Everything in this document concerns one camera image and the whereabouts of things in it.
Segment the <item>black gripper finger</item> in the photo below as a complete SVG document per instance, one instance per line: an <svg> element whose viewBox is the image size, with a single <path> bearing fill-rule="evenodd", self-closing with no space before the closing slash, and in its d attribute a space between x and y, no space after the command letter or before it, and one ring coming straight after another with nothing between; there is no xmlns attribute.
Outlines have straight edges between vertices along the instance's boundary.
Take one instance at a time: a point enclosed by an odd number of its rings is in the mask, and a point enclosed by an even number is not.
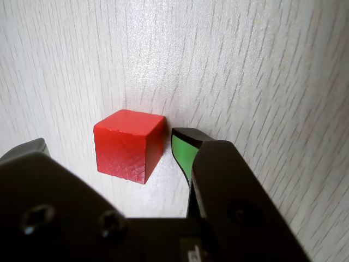
<svg viewBox="0 0 349 262"><path fill-rule="evenodd" d="M234 144L173 128L173 157L223 261L308 261L300 243Z"/></svg>
<svg viewBox="0 0 349 262"><path fill-rule="evenodd" d="M120 261L120 216L38 138L1 158L1 261Z"/></svg>

